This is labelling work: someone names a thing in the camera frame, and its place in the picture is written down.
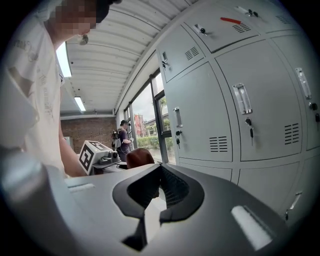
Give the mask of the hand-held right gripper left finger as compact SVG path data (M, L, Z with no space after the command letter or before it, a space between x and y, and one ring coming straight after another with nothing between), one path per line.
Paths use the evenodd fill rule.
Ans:
M126 237L122 243L142 251L148 244L145 225L145 210L152 199L159 195L161 181L160 166L155 164L119 182L112 191L112 198L120 211L126 216L138 219L138 225L133 234Z

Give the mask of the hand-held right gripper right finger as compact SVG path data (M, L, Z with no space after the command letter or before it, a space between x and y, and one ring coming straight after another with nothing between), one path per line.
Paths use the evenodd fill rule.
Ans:
M166 164L161 165L159 187L166 201L166 210L159 217L161 224L188 219L205 198L204 189L198 181Z

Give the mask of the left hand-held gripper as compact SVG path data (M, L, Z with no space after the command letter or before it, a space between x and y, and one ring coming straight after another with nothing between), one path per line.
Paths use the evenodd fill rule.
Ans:
M78 162L87 176L103 175L127 170L118 152L98 141L85 140L78 155Z

